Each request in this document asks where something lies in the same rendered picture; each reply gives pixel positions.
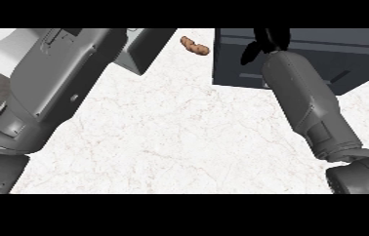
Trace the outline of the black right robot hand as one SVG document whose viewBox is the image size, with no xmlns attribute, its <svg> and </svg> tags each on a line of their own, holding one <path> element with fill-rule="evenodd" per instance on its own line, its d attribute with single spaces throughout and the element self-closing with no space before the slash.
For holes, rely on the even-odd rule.
<svg viewBox="0 0 369 236">
<path fill-rule="evenodd" d="M 255 40 L 246 45 L 240 56 L 240 64 L 248 64 L 258 53 L 268 54 L 274 51 L 286 51 L 290 33 L 287 28 L 255 28 Z"/>
</svg>

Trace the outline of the dark grey appliance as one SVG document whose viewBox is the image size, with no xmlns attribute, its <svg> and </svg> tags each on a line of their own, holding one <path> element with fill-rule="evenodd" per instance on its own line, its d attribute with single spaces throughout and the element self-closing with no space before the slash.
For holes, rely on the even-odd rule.
<svg viewBox="0 0 369 236">
<path fill-rule="evenodd" d="M 336 96 L 369 81 L 369 28 L 290 28 L 287 50 L 308 59 Z M 251 28 L 217 28 L 214 84 L 265 89 L 261 67 L 265 54 L 240 64 L 246 45 L 255 41 Z"/>
</svg>

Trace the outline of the brown lumpy food piece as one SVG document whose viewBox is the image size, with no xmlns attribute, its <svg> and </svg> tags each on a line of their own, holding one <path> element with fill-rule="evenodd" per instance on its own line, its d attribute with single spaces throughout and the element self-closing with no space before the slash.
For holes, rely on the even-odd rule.
<svg viewBox="0 0 369 236">
<path fill-rule="evenodd" d="M 206 46 L 196 44 L 194 41 L 186 36 L 180 38 L 180 43 L 184 46 L 186 50 L 199 56 L 205 56 L 211 52 Z"/>
</svg>

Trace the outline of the grey angular block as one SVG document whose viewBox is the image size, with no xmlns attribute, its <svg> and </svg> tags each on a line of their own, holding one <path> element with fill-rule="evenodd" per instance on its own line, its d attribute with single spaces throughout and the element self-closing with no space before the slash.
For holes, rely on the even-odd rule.
<svg viewBox="0 0 369 236">
<path fill-rule="evenodd" d="M 143 75 L 175 32 L 175 28 L 128 28 L 127 43 L 115 63 Z"/>
</svg>

